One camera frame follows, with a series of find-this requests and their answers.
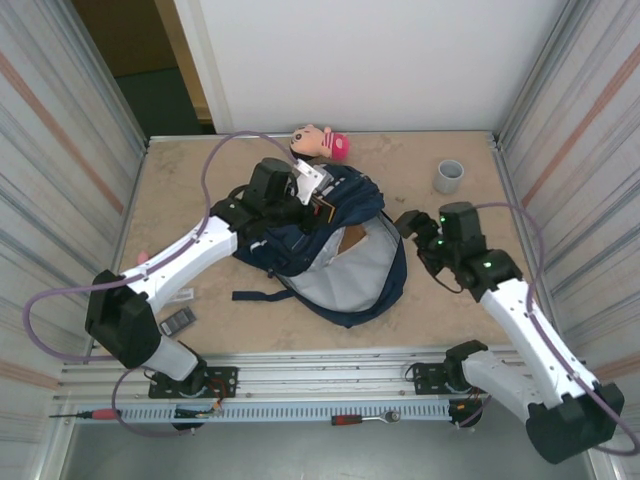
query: navy backpack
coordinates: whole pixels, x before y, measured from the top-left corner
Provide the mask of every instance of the navy backpack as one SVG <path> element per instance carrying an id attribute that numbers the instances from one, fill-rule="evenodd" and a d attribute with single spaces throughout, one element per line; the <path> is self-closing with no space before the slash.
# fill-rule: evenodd
<path id="1" fill-rule="evenodd" d="M 236 251 L 239 260 L 275 276 L 285 290 L 233 292 L 233 300 L 274 302 L 296 297 L 327 320 L 351 328 L 376 318 L 402 296 L 407 263 L 402 239 L 384 214 L 383 195 L 366 175 L 346 165 L 317 165 L 329 173 L 321 198 L 336 210 L 309 235 L 294 225 L 267 230 Z M 338 254 L 345 227 L 365 236 Z"/>

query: floor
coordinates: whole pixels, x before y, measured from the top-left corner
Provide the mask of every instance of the floor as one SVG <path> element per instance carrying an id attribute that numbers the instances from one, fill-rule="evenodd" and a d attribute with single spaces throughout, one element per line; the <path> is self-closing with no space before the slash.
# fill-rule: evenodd
<path id="1" fill-rule="evenodd" d="M 495 403 L 473 433 L 445 422 L 219 424 L 194 437 L 147 439 L 118 425 L 84 425 L 72 445 L 65 480 L 593 478 L 585 457 L 542 460 L 519 421 Z"/>
<path id="2" fill-rule="evenodd" d="M 122 268 L 135 265 L 141 250 L 161 251 L 192 228 L 202 217 L 199 187 L 201 168 L 219 140 L 152 143 L 142 175 Z M 453 201 L 499 201 L 505 194 L 483 132 L 430 132 L 351 135 L 347 163 L 369 175 L 385 195 L 391 218 L 412 209 L 437 215 L 438 208 Z M 255 164 L 278 155 L 264 140 L 229 142 L 212 163 L 208 185 L 215 200 L 246 183 Z M 441 195 L 431 187 L 433 173 L 445 158 L 460 160 L 466 174 L 458 193 Z M 504 208 L 480 212 L 482 227 L 492 248 L 509 252 L 526 270 L 513 225 Z M 188 286 L 195 288 L 189 306 L 197 321 L 178 339 L 202 354 L 274 351 L 333 350 L 342 348 L 452 346 L 478 339 L 505 344 L 502 328 L 468 293 L 453 295 L 429 278 L 405 241 L 408 279 L 404 296 L 389 311 L 364 325 L 346 330 L 318 317 L 295 299 L 277 303 L 232 302 L 233 290 L 273 293 L 282 287 L 276 279 L 227 258 L 211 266 Z M 452 284 L 448 272 L 440 275 Z M 164 309 L 163 320 L 184 304 Z"/>

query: white wall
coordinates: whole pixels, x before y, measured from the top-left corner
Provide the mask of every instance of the white wall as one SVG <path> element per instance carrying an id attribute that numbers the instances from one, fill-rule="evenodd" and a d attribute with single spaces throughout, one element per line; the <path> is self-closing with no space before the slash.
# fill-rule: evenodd
<path id="1" fill-rule="evenodd" d="M 175 0 L 219 132 L 495 129 L 565 0 Z"/>

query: stuffed toy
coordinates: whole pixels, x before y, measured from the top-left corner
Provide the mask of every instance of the stuffed toy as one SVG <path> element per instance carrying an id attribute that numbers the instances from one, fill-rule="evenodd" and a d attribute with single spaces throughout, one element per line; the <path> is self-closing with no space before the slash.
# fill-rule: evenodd
<path id="1" fill-rule="evenodd" d="M 349 153 L 349 139 L 346 135 L 332 132 L 329 127 L 322 131 L 309 124 L 293 132 L 289 148 L 299 160 L 308 162 L 316 157 L 326 157 L 341 162 Z"/>

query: cable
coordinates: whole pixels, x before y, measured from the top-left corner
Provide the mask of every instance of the cable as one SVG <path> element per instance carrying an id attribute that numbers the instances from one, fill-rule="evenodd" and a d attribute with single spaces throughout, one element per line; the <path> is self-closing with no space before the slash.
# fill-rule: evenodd
<path id="1" fill-rule="evenodd" d="M 420 363 L 418 362 L 418 363 L 413 363 L 413 364 L 411 364 L 411 365 L 409 366 L 409 368 L 407 368 L 407 371 L 406 371 L 406 372 L 404 372 L 404 379 L 405 379 L 405 381 L 407 381 L 407 382 L 415 382 L 415 381 L 417 380 L 417 378 L 412 378 L 411 380 L 409 380 L 409 379 L 407 378 L 407 375 L 409 374 L 409 372 L 410 372 L 410 371 L 413 369 L 413 367 L 415 367 L 416 365 L 420 365 Z"/>
<path id="2" fill-rule="evenodd" d="M 211 196 L 209 194 L 209 189 L 207 188 L 207 183 L 206 183 L 207 171 L 209 170 L 209 165 L 211 164 L 211 161 L 216 156 L 220 148 L 222 148 L 222 146 L 225 143 L 227 143 L 229 140 L 235 137 L 244 136 L 244 135 L 260 137 L 264 140 L 267 140 L 269 143 L 272 143 L 273 145 L 278 147 L 285 154 L 287 159 L 289 159 L 294 165 L 297 163 L 297 160 L 293 158 L 293 156 L 291 155 L 291 152 L 287 148 L 281 145 L 277 140 L 263 133 L 244 130 L 241 132 L 232 133 L 224 137 L 211 150 L 211 152 L 207 156 L 207 159 L 204 162 L 204 166 L 202 167 L 202 173 L 200 175 L 200 187 L 202 188 L 202 192 L 204 194 L 205 211 L 204 211 L 203 221 L 200 224 L 200 227 L 198 228 L 195 234 L 195 238 L 193 237 L 190 238 L 187 242 L 184 243 L 184 245 L 182 245 L 182 247 L 180 247 L 173 254 L 169 255 L 167 258 L 159 262 L 157 265 L 154 265 L 153 267 L 149 268 L 149 270 L 147 270 L 147 275 L 157 270 L 160 270 L 162 267 L 165 267 L 166 265 L 174 261 L 176 258 L 178 258 L 180 255 L 182 255 L 184 252 L 186 252 L 189 248 L 191 248 L 191 246 L 196 242 L 196 240 L 200 238 L 200 235 L 202 234 L 202 232 L 205 231 L 205 229 L 207 228 L 207 224 L 209 222 L 209 211 L 211 210 Z M 138 275 L 134 275 L 133 277 L 125 278 L 123 280 L 118 280 L 115 282 L 101 283 L 98 285 L 89 285 L 84 287 L 54 288 L 52 290 L 47 290 L 44 292 L 37 293 L 33 297 L 31 297 L 29 300 L 27 300 L 27 303 L 25 303 L 25 306 L 22 309 L 22 325 L 24 326 L 24 329 L 27 332 L 27 336 L 36 345 L 36 347 L 38 347 L 43 352 L 51 355 L 52 357 L 59 358 L 61 360 L 64 360 L 65 362 L 95 362 L 95 361 L 113 360 L 113 357 L 111 355 L 97 355 L 93 357 L 92 356 L 85 357 L 80 355 L 69 355 L 69 354 L 58 352 L 57 350 L 52 349 L 51 347 L 46 345 L 42 340 L 40 340 L 40 338 L 36 335 L 35 331 L 33 330 L 33 326 L 31 325 L 31 308 L 33 308 L 33 305 L 36 302 L 48 297 L 52 297 L 54 295 L 72 295 L 76 293 L 88 293 L 88 292 L 98 292 L 101 290 L 109 290 L 111 288 L 119 288 L 119 287 L 128 285 L 129 283 L 137 282 L 138 280 L 142 280 L 144 277 L 145 277 L 144 274 L 138 274 Z"/>
<path id="3" fill-rule="evenodd" d="M 213 386 L 213 383 L 210 383 L 208 387 L 209 387 L 209 390 L 211 390 L 213 394 L 216 396 L 216 401 L 213 402 L 213 404 L 211 405 L 211 412 L 213 412 L 216 408 L 222 409 L 222 393 L 218 393 L 216 391 L 216 389 Z"/>
<path id="4" fill-rule="evenodd" d="M 249 185 L 240 185 L 239 187 L 234 188 L 227 195 L 228 198 L 236 198 L 241 192 L 244 192 Z"/>
<path id="5" fill-rule="evenodd" d="M 111 410 L 115 412 L 116 420 L 118 421 L 118 423 L 122 425 L 124 428 L 126 428 L 127 430 L 129 430 L 130 432 L 135 433 L 136 435 L 147 437 L 147 438 L 179 437 L 181 435 L 190 433 L 191 430 L 177 430 L 175 432 L 153 432 L 151 430 L 145 430 L 144 428 L 134 427 L 132 424 L 124 421 L 124 419 L 122 418 L 122 415 L 120 414 L 116 406 L 116 396 L 118 395 L 118 388 L 120 388 L 120 385 L 122 384 L 123 380 L 127 378 L 127 376 L 129 376 L 129 374 L 134 372 L 135 370 L 137 369 L 134 368 L 132 370 L 127 370 L 126 372 L 124 372 L 116 382 L 115 386 L 113 387 L 113 392 L 111 393 Z"/>
<path id="6" fill-rule="evenodd" d="M 469 418 L 463 420 L 462 422 L 456 423 L 456 426 L 458 428 L 462 428 L 464 427 L 467 423 L 471 422 L 474 418 L 476 418 L 478 415 L 480 415 L 480 413 L 482 412 L 482 410 L 484 410 L 487 405 L 489 405 L 489 403 L 491 403 L 491 399 L 493 397 L 491 395 L 489 395 L 486 400 L 483 402 L 482 405 L 480 405 L 480 407 L 478 408 L 478 410 L 476 410 L 473 415 L 471 415 Z"/>
<path id="7" fill-rule="evenodd" d="M 217 382 L 220 384 L 220 401 L 224 400 L 225 398 L 228 397 L 227 395 L 227 386 L 224 384 L 224 382 L 222 380 L 220 380 L 219 378 L 210 378 L 209 379 L 210 382 Z M 213 390 L 213 393 L 216 393 L 215 388 L 213 387 L 213 385 L 210 385 L 212 388 L 211 390 Z"/>
<path id="8" fill-rule="evenodd" d="M 471 400 L 471 397 L 474 397 L 473 403 L 478 403 L 478 400 L 480 400 L 480 389 L 478 387 L 471 387 L 469 395 L 465 398 L 465 401 Z"/>
<path id="9" fill-rule="evenodd" d="M 535 268 L 535 275 L 534 275 L 533 281 L 531 282 L 531 284 L 529 285 L 529 288 L 527 289 L 526 307 L 527 307 L 527 313 L 529 315 L 529 320 L 531 321 L 531 323 L 533 323 L 533 326 L 536 329 L 536 332 L 538 332 L 538 334 L 540 335 L 540 337 L 544 341 L 544 343 L 547 346 L 547 348 L 551 351 L 551 353 L 556 358 L 556 360 L 558 360 L 558 362 L 566 370 L 567 374 L 569 374 L 569 376 L 578 385 L 580 385 L 580 387 L 585 391 L 585 393 L 587 395 L 589 395 L 591 397 L 591 399 L 602 410 L 604 410 L 604 412 L 622 429 L 622 431 L 624 431 L 624 433 L 627 434 L 627 436 L 633 442 L 633 448 L 631 450 L 614 450 L 614 449 L 611 449 L 611 448 L 608 448 L 608 447 L 599 447 L 599 446 L 594 447 L 594 448 L 596 450 L 599 450 L 599 451 L 603 452 L 603 453 L 608 453 L 609 455 L 618 455 L 618 456 L 623 456 L 623 457 L 631 457 L 631 456 L 634 456 L 634 455 L 638 455 L 640 453 L 640 439 L 638 438 L 638 436 L 633 432 L 633 430 L 631 430 L 631 427 L 629 426 L 629 424 L 627 424 L 627 422 L 625 422 L 622 418 L 620 418 L 620 416 L 616 412 L 614 412 L 611 409 L 611 407 L 609 405 L 607 405 L 606 402 L 604 400 L 602 400 L 593 390 L 591 390 L 591 388 L 589 388 L 589 385 L 587 385 L 584 380 L 582 380 L 580 378 L 580 376 L 573 369 L 571 364 L 569 364 L 569 362 L 567 362 L 565 360 L 565 358 L 558 351 L 558 349 L 553 344 L 551 339 L 547 336 L 546 332 L 544 331 L 544 328 L 540 324 L 540 321 L 536 318 L 535 314 L 533 313 L 533 295 L 534 295 L 534 291 L 535 291 L 535 286 L 540 281 L 540 279 L 542 277 L 542 269 L 543 269 L 543 266 L 544 266 L 544 255 L 545 255 L 544 249 L 545 249 L 545 246 L 544 246 L 544 240 L 542 238 L 542 230 L 540 229 L 540 227 L 536 223 L 535 219 L 529 214 L 529 212 L 527 212 L 524 208 L 522 208 L 522 207 L 520 207 L 518 205 L 513 205 L 513 204 L 507 203 L 507 202 L 491 202 L 491 203 L 484 203 L 484 204 L 481 204 L 481 205 L 476 205 L 477 209 L 488 208 L 488 207 L 507 207 L 507 208 L 511 209 L 512 211 L 516 211 L 516 212 L 520 213 L 520 215 L 522 215 L 524 218 L 526 218 L 527 221 L 533 227 L 533 230 L 535 232 L 535 236 L 536 236 L 536 238 L 538 240 L 538 250 L 539 250 L 538 251 L 538 256 L 539 256 L 539 259 L 538 259 L 538 262 L 536 262 L 535 256 L 533 258 L 533 266 Z M 487 400 L 482 404 L 482 406 L 480 407 L 480 410 L 478 412 L 476 412 L 476 414 L 479 414 L 479 412 L 484 409 L 484 407 L 487 405 L 487 403 L 489 403 L 489 399 L 490 398 L 491 397 L 487 398 Z M 467 419 L 465 422 L 469 422 L 471 418 L 473 418 L 473 416 L 470 417 L 469 419 Z"/>
<path id="10" fill-rule="evenodd" d="M 440 280 L 438 277 L 432 277 L 432 278 L 436 281 L 436 283 L 438 285 L 440 285 L 441 287 L 444 287 L 446 290 L 449 290 L 451 293 L 455 293 L 456 295 L 460 295 L 464 291 L 463 288 L 460 288 L 460 290 L 454 290 L 449 285 L 447 285 L 442 280 Z"/>
<path id="11" fill-rule="evenodd" d="M 427 255 L 426 253 L 420 253 L 418 252 L 418 257 L 420 258 L 420 261 L 426 265 L 426 262 L 424 259 L 428 258 L 429 255 Z M 451 288 L 449 285 L 447 285 L 446 283 L 444 283 L 442 280 L 440 280 L 437 276 L 432 275 L 431 278 L 433 278 L 436 283 L 438 285 L 440 285 L 441 287 L 443 287 L 445 290 L 450 291 L 451 293 L 455 293 L 456 295 L 461 294 L 464 291 L 464 288 L 460 287 L 460 290 L 454 290 L 453 288 Z"/>

